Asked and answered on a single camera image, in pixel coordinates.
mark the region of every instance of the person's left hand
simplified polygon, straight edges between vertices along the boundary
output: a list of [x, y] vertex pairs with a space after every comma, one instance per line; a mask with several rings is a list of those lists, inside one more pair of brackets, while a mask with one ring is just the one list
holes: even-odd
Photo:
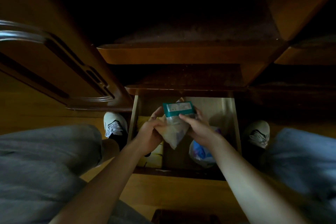
[[156, 118], [163, 115], [162, 106], [159, 107], [150, 119], [140, 128], [134, 140], [139, 143], [140, 151], [143, 156], [149, 154], [162, 142], [162, 136], [154, 129], [155, 126], [165, 126], [164, 122]]

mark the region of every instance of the hand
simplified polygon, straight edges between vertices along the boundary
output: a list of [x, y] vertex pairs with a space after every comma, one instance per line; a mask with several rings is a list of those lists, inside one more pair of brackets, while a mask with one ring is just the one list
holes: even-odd
[[200, 145], [207, 147], [210, 149], [213, 144], [214, 135], [216, 132], [212, 130], [209, 126], [208, 121], [203, 116], [203, 113], [194, 106], [197, 113], [197, 120], [184, 116], [182, 114], [179, 117], [185, 122], [191, 125], [192, 130], [188, 132], [188, 134]]
[[134, 138], [139, 143], [139, 150], [142, 156], [155, 150], [163, 140], [162, 136], [154, 129], [156, 126], [165, 126], [164, 122], [156, 119], [161, 115], [163, 115], [162, 106], [153, 112], [149, 121], [142, 125], [137, 136]]

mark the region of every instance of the wooden floor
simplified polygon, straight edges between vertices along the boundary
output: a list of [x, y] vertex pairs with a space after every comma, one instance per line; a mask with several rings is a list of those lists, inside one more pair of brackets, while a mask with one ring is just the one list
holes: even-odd
[[[67, 110], [57, 101], [3, 73], [0, 73], [0, 104], [0, 134], [86, 123], [95, 125], [104, 135], [103, 112]], [[271, 130], [279, 131], [287, 125], [286, 122], [272, 122]], [[295, 127], [336, 137], [336, 122], [316, 126], [302, 123], [295, 124]], [[106, 164], [90, 170], [82, 178], [90, 181]], [[282, 186], [278, 189], [291, 198], [291, 191]], [[164, 208], [216, 214], [222, 223], [246, 221], [228, 184], [222, 181], [133, 174], [121, 200], [148, 219], [152, 218], [156, 209]]]

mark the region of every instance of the shoe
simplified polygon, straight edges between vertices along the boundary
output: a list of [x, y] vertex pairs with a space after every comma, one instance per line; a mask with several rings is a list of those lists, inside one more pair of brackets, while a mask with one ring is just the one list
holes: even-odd
[[114, 112], [107, 112], [104, 115], [105, 136], [111, 135], [127, 136], [127, 122], [125, 118]]
[[265, 149], [270, 140], [269, 124], [264, 120], [258, 120], [251, 123], [245, 129], [243, 139]]

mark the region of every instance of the shoelace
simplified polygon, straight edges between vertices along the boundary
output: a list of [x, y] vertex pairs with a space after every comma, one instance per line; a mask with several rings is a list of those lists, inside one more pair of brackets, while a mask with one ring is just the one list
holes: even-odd
[[270, 135], [264, 135], [259, 130], [255, 129], [251, 132], [249, 142], [261, 148], [265, 148], [270, 139]]
[[111, 124], [107, 125], [105, 136], [108, 138], [111, 134], [118, 134], [116, 132], [119, 131], [123, 131], [123, 128], [120, 126], [119, 122], [114, 121]]

